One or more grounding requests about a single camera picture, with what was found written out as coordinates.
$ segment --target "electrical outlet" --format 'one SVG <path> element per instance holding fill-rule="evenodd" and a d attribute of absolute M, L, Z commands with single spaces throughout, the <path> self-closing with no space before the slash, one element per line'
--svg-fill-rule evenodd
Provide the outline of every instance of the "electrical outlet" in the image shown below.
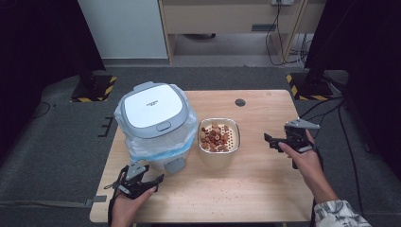
<path fill-rule="evenodd" d="M 294 0 L 271 0 L 271 4 L 274 6 L 278 6 L 279 3 L 281 6 L 291 6 L 294 5 Z"/>

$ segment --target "nuts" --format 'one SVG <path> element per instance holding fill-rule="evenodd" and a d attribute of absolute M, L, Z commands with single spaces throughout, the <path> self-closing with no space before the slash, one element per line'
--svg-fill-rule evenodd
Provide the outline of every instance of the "nuts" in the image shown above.
<path fill-rule="evenodd" d="M 200 142 L 203 149 L 211 152 L 229 151 L 227 146 L 230 139 L 230 128 L 226 125 L 220 127 L 218 123 L 212 122 L 210 129 L 205 127 L 200 131 Z"/>

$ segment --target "white cabinet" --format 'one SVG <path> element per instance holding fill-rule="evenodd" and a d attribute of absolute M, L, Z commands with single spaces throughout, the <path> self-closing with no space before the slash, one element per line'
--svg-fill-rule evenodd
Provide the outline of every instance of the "white cabinet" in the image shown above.
<path fill-rule="evenodd" d="M 167 59 L 157 0 L 78 0 L 102 59 Z"/>

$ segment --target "sleeve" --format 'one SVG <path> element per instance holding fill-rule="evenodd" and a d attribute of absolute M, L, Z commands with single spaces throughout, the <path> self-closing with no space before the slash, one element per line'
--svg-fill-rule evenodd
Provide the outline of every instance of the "sleeve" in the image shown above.
<path fill-rule="evenodd" d="M 314 207 L 317 227 L 372 227 L 362 216 L 354 213 L 348 201 L 327 201 Z"/>

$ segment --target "finger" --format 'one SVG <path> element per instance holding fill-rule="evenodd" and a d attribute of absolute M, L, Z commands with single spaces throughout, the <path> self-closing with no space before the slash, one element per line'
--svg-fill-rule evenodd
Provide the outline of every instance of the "finger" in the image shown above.
<path fill-rule="evenodd" d="M 278 143 L 278 146 L 280 147 L 280 149 L 283 150 L 283 152 L 285 152 L 290 158 L 293 158 L 297 152 L 291 148 L 289 145 L 285 144 L 285 143 Z"/>
<path fill-rule="evenodd" d="M 312 144 L 315 144 L 315 140 L 313 139 L 312 135 L 310 134 L 309 130 L 306 131 L 307 140 L 309 140 Z"/>
<path fill-rule="evenodd" d="M 142 193 L 141 196 L 139 196 L 138 198 L 136 198 L 136 202 L 140 205 L 142 205 L 143 203 L 145 203 L 145 201 L 147 201 L 151 195 L 153 195 L 153 193 L 156 191 L 156 187 L 152 187 L 151 189 L 148 189 L 146 192 Z"/>

